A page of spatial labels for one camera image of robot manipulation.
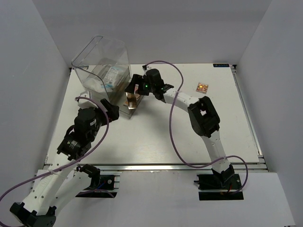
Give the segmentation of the twelve-pan brown eyeshadow palette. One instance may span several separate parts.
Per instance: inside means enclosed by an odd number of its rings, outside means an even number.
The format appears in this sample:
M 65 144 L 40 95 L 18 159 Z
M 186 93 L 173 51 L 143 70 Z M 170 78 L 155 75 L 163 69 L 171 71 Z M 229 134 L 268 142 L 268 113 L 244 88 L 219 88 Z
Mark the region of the twelve-pan brown eyeshadow palette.
M 128 109 L 136 109 L 139 94 L 126 93 Z

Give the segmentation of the white cotton pad pack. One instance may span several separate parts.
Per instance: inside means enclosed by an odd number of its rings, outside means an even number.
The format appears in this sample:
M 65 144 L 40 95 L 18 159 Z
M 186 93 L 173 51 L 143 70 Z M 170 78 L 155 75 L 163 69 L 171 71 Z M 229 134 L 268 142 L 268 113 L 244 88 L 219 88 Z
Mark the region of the white cotton pad pack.
M 95 91 L 97 93 L 112 92 L 113 90 L 108 85 L 103 85 L 103 83 L 94 78 L 88 78 L 83 82 L 83 86 L 87 89 Z
M 111 88 L 115 88 L 121 79 L 119 70 L 111 67 L 104 77 L 104 83 Z

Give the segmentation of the clear acrylic drawer organizer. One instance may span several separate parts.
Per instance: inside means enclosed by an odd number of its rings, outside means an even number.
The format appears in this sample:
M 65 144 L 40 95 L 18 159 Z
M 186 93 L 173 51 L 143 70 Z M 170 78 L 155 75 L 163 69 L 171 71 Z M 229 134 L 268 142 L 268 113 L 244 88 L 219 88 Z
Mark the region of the clear acrylic drawer organizer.
M 124 42 L 101 35 L 94 36 L 72 59 L 83 88 L 94 98 L 107 99 L 119 106 L 121 115 L 131 118 L 125 88 L 131 81 L 131 68 Z

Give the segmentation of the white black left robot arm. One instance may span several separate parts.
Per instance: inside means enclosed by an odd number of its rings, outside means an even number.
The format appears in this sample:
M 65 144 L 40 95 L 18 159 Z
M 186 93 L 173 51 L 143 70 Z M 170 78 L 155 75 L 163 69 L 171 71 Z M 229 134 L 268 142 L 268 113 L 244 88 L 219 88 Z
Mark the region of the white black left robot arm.
M 78 163 L 94 151 L 92 146 L 99 129 L 119 118 L 119 107 L 106 99 L 93 101 L 76 98 L 79 106 L 74 119 L 48 171 L 40 175 L 37 185 L 22 202 L 15 202 L 10 212 L 25 227 L 52 227 L 62 208 L 82 191 L 100 191 L 100 170 Z

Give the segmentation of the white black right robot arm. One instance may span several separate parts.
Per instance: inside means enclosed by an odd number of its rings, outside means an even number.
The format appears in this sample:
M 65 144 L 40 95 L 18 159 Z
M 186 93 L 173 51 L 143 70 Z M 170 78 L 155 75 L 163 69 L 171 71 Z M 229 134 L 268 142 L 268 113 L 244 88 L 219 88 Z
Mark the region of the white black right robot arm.
M 164 83 L 157 69 L 147 70 L 143 76 L 134 74 L 125 92 L 141 96 L 153 94 L 157 100 L 188 113 L 193 131 L 207 148 L 214 184 L 223 189 L 231 183 L 234 169 L 226 158 L 220 139 L 220 118 L 209 97 L 197 98 L 177 91 L 174 86 Z

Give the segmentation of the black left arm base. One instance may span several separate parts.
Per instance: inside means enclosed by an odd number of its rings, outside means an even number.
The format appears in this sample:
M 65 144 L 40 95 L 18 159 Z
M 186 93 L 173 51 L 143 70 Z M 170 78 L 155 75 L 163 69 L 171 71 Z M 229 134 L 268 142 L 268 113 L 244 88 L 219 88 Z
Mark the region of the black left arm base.
M 90 176 L 90 185 L 79 192 L 76 198 L 115 198 L 119 189 L 120 173 L 103 171 L 98 166 L 85 164 L 77 166 L 71 175 L 75 177 L 78 172 L 85 172 Z

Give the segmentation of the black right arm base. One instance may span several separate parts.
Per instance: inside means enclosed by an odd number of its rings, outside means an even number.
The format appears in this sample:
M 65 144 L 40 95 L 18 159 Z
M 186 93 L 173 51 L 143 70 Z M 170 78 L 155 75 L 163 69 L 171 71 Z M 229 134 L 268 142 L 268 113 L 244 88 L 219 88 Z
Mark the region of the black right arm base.
M 198 187 L 200 201 L 241 201 L 244 200 L 240 176 L 235 174 L 225 185 L 211 174 L 197 175 L 194 184 Z

